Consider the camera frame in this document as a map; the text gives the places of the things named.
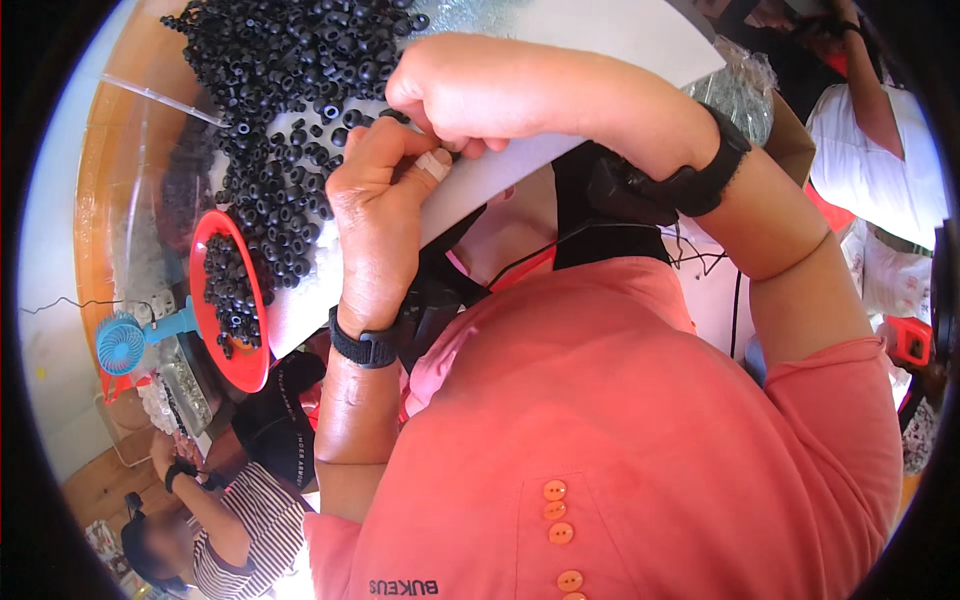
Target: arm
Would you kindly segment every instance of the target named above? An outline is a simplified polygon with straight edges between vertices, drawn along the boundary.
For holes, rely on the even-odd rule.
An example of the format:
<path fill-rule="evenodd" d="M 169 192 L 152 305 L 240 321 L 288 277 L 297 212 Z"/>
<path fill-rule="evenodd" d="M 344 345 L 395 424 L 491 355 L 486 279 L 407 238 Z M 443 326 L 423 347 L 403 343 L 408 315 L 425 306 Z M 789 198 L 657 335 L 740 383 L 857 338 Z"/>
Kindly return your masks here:
<path fill-rule="evenodd" d="M 652 73 L 513 40 L 417 42 L 388 82 L 387 98 L 465 156 L 502 148 L 503 138 L 578 133 L 663 180 L 686 164 L 702 169 L 719 145 L 709 113 Z M 771 366 L 872 334 L 826 222 L 762 150 L 744 157 L 723 202 L 698 223 L 751 278 Z"/>
<path fill-rule="evenodd" d="M 841 19 L 860 26 L 851 0 L 836 0 L 835 4 Z M 890 96 L 876 78 L 863 37 L 857 32 L 846 31 L 843 45 L 847 55 L 847 84 L 850 86 L 856 126 L 878 146 L 903 160 L 903 144 L 894 110 L 890 106 Z"/>
<path fill-rule="evenodd" d="M 157 431 L 154 434 L 151 456 L 160 481 L 165 480 L 167 469 L 174 464 L 174 453 L 174 439 L 162 431 Z M 250 535 L 240 518 L 213 499 L 189 475 L 180 473 L 174 477 L 173 491 L 210 535 L 210 543 L 217 554 L 228 564 L 245 566 L 250 554 Z"/>
<path fill-rule="evenodd" d="M 873 335 L 836 237 L 759 148 L 744 157 L 720 205 L 697 223 L 750 278 L 754 326 L 769 366 Z"/>
<path fill-rule="evenodd" d="M 413 282 L 420 204 L 437 180 L 397 166 L 434 151 L 448 169 L 450 155 L 436 147 L 395 119 L 377 119 L 350 131 L 344 164 L 327 180 L 344 255 L 337 321 L 353 339 L 389 328 Z M 396 443 L 398 375 L 396 365 L 361 369 L 331 348 L 314 441 L 321 513 L 363 522 Z"/>

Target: black wrist strap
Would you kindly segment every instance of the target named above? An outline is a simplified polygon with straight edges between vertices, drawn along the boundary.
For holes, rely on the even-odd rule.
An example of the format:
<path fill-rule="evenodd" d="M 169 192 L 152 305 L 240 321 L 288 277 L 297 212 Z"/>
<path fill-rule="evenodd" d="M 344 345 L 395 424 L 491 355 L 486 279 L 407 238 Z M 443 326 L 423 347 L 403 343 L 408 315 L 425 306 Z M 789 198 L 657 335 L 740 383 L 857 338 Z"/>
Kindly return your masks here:
<path fill-rule="evenodd" d="M 725 114 L 700 104 L 716 121 L 720 131 L 720 145 L 710 164 L 700 171 L 685 165 L 663 181 L 651 180 L 637 170 L 638 176 L 633 183 L 641 197 L 675 208 L 688 217 L 703 216 L 720 205 L 724 188 L 751 148 L 750 141 Z"/>
<path fill-rule="evenodd" d="M 337 323 L 337 307 L 330 309 L 330 344 L 363 369 L 382 369 L 396 361 L 398 324 L 384 331 L 364 331 L 359 340 L 347 336 Z"/>
<path fill-rule="evenodd" d="M 163 478 L 163 487 L 166 488 L 167 493 L 174 492 L 174 477 L 181 473 L 191 477 L 196 477 L 197 468 L 187 462 L 187 460 L 182 456 L 178 456 L 174 461 L 174 464 L 167 469 L 166 477 Z"/>
<path fill-rule="evenodd" d="M 837 35 L 843 37 L 843 34 L 846 32 L 856 32 L 858 36 L 863 37 L 863 31 L 859 26 L 853 25 L 850 21 L 841 21 Z"/>
<path fill-rule="evenodd" d="M 227 488 L 227 482 L 224 480 L 223 476 L 215 470 L 212 470 L 206 477 L 206 481 L 200 484 L 204 490 L 208 492 L 213 492 L 217 488 Z"/>

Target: red stool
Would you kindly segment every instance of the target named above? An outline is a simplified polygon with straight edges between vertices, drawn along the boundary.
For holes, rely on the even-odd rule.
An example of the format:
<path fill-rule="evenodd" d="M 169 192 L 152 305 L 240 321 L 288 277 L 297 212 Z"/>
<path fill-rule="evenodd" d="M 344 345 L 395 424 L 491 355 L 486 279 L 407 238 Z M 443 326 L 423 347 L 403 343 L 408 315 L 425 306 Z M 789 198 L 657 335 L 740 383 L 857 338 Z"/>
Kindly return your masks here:
<path fill-rule="evenodd" d="M 884 317 L 876 332 L 887 341 L 887 354 L 922 367 L 930 361 L 933 329 L 916 317 Z"/>

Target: pink shirt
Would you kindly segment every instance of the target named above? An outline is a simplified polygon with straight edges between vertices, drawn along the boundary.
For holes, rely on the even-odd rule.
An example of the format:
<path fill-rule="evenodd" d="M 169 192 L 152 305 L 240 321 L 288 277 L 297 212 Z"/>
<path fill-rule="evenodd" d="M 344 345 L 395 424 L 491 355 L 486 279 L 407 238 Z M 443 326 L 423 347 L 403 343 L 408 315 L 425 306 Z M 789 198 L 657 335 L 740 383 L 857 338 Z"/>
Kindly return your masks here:
<path fill-rule="evenodd" d="M 304 519 L 317 597 L 560 600 L 568 570 L 571 599 L 845 597 L 900 501 L 885 360 L 850 341 L 761 390 L 658 260 L 524 281 L 414 369 L 364 524 Z"/>

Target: black hair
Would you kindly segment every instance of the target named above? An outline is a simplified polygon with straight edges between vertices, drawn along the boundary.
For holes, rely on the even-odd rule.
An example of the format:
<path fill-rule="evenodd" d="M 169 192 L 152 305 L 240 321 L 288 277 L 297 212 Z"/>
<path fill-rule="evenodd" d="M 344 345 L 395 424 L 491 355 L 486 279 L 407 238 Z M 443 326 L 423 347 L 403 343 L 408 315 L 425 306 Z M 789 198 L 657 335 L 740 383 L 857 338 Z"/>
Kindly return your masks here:
<path fill-rule="evenodd" d="M 120 544 L 123 546 L 127 563 L 137 575 L 154 588 L 164 591 L 186 591 L 186 584 L 180 577 L 160 579 L 154 575 L 163 567 L 163 561 L 151 552 L 145 543 L 148 525 L 147 516 L 140 510 L 143 508 L 140 494 L 130 492 L 124 496 L 124 502 L 127 503 L 127 510 L 130 512 L 130 522 L 120 531 Z"/>

